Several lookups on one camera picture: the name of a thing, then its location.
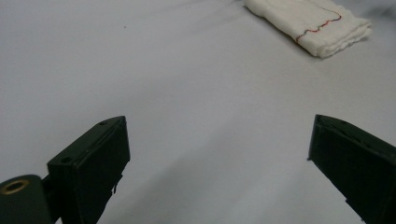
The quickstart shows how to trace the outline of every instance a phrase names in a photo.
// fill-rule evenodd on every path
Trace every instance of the folded cloth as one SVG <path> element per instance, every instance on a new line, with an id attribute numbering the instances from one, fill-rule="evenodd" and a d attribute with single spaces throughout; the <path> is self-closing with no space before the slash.
<path id="1" fill-rule="evenodd" d="M 245 0 L 245 6 L 320 58 L 360 41 L 371 23 L 331 0 Z"/>

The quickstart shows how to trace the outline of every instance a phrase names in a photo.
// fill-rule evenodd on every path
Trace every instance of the red thread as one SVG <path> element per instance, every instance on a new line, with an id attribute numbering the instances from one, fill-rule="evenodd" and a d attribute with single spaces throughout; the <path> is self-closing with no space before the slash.
<path id="1" fill-rule="evenodd" d="M 323 24 L 321 24 L 320 26 L 318 26 L 318 29 L 316 29 L 316 30 L 309 30 L 309 29 L 304 30 L 304 32 L 303 32 L 302 35 L 297 36 L 297 38 L 296 38 L 296 42 L 297 42 L 297 43 L 298 43 L 299 39 L 300 39 L 301 37 L 305 36 L 308 32 L 317 33 L 317 32 L 320 31 L 320 28 L 327 26 L 331 21 L 339 21 L 339 20 L 341 20 L 341 19 L 343 18 L 340 14 L 338 14 L 338 13 L 335 12 L 335 11 L 331 11 L 331 10 L 326 9 L 326 8 L 323 8 L 323 9 L 337 14 L 337 15 L 338 15 L 338 18 L 337 18 L 337 19 L 334 19 L 334 20 L 330 20 L 330 21 L 325 21 Z"/>

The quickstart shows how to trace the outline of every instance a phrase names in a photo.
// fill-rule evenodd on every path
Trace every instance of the black plastic part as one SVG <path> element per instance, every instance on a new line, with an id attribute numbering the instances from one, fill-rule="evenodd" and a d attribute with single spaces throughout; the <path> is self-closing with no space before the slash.
<path id="1" fill-rule="evenodd" d="M 125 117 L 104 120 L 48 163 L 63 224 L 96 223 L 130 160 Z"/>
<path id="2" fill-rule="evenodd" d="M 308 159 L 363 221 L 396 223 L 396 147 L 343 120 L 316 115 Z"/>
<path id="3" fill-rule="evenodd" d="M 53 223 L 39 176 L 22 175 L 0 184 L 0 223 Z"/>

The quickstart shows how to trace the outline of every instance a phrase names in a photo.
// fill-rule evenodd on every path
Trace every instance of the tabletop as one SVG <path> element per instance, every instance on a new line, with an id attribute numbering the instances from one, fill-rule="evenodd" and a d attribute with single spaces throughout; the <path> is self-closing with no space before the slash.
<path id="1" fill-rule="evenodd" d="M 124 115 L 99 223 L 361 224 L 306 158 L 316 114 L 396 145 L 396 9 L 334 2 L 373 33 L 319 59 L 241 0 L 0 1 L 0 182 Z"/>

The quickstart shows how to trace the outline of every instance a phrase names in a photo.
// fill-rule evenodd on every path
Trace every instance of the white towel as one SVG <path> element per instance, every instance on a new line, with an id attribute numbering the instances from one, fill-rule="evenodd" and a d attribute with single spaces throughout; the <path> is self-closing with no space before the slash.
<path id="1" fill-rule="evenodd" d="M 360 41 L 371 23 L 331 0 L 245 0 L 245 6 L 320 58 Z"/>

